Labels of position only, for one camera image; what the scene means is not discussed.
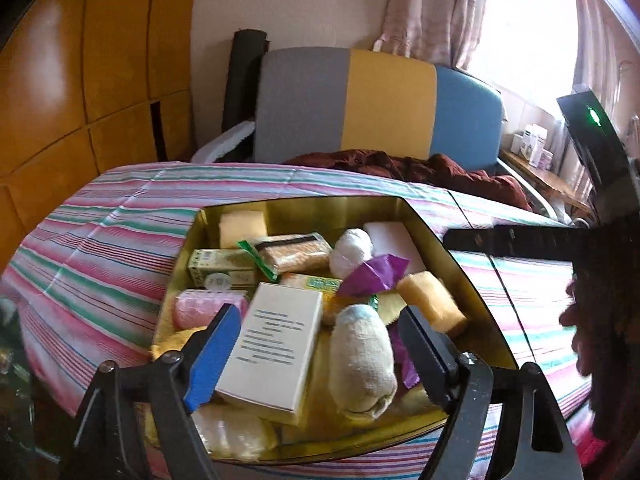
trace rolled mat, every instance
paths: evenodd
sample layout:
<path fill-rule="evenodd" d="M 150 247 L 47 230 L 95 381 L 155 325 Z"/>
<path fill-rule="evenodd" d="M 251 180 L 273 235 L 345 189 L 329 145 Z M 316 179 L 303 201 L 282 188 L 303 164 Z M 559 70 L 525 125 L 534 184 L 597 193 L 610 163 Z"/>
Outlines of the rolled mat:
<path fill-rule="evenodd" d="M 226 76 L 222 131 L 255 115 L 262 56 L 268 51 L 267 33 L 246 28 L 234 34 Z"/>

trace screw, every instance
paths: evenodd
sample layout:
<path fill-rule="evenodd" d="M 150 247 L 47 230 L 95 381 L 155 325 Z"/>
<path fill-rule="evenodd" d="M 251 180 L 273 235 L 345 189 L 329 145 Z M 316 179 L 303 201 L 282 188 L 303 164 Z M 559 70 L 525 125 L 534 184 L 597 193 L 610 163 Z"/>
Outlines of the screw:
<path fill-rule="evenodd" d="M 177 350 L 169 350 L 162 354 L 162 361 L 167 364 L 177 363 L 182 358 L 182 355 Z"/>
<path fill-rule="evenodd" d="M 462 354 L 460 354 L 460 361 L 462 362 L 462 364 L 468 365 L 468 366 L 472 366 L 474 364 L 476 364 L 476 356 L 473 355 L 471 352 L 462 352 Z"/>
<path fill-rule="evenodd" d="M 538 375 L 542 371 L 533 363 L 525 363 L 525 366 L 527 367 L 527 372 L 532 375 Z"/>
<path fill-rule="evenodd" d="M 109 372 L 113 372 L 116 369 L 115 361 L 107 360 L 103 363 L 100 363 L 98 366 L 98 370 L 100 370 L 103 374 L 108 374 Z"/>

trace person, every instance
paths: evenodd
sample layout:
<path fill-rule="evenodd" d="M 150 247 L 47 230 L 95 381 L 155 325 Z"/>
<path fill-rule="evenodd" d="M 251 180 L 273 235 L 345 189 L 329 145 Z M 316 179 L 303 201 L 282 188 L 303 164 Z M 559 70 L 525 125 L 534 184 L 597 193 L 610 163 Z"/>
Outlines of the person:
<path fill-rule="evenodd" d="M 583 465 L 585 480 L 640 478 L 640 309 L 625 298 L 635 290 L 612 290 L 612 273 L 577 271 L 567 288 L 574 302 L 560 315 L 575 327 L 572 349 L 577 370 L 592 376 L 593 435 L 605 441 L 600 453 Z"/>

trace pink curtain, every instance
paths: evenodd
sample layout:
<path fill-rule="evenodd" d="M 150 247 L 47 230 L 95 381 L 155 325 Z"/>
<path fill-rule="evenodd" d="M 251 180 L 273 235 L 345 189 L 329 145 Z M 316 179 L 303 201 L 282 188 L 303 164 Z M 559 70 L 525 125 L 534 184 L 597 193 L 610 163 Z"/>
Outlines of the pink curtain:
<path fill-rule="evenodd" d="M 613 121 L 618 83 L 618 60 L 614 38 L 604 20 L 604 0 L 576 0 L 578 10 L 578 57 L 574 85 L 591 88 L 609 119 Z M 559 171 L 560 177 L 574 190 L 578 200 L 586 202 L 592 189 L 589 175 L 578 160 L 571 144 Z"/>
<path fill-rule="evenodd" d="M 486 0 L 389 0 L 373 50 L 466 70 Z"/>

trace wooden shelf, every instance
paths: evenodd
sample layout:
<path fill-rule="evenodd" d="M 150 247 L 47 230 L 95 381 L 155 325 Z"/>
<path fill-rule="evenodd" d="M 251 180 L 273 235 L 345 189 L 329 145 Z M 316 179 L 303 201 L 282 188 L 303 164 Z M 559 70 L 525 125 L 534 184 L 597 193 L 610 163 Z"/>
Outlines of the wooden shelf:
<path fill-rule="evenodd" d="M 500 150 L 500 158 L 516 170 L 521 171 L 526 178 L 533 181 L 533 183 L 540 188 L 543 195 L 547 197 L 559 196 L 565 203 L 577 207 L 586 213 L 591 212 L 589 205 L 578 200 L 567 183 L 556 174 L 534 168 L 530 166 L 524 158 L 517 156 L 515 153 L 507 152 L 506 150 Z"/>

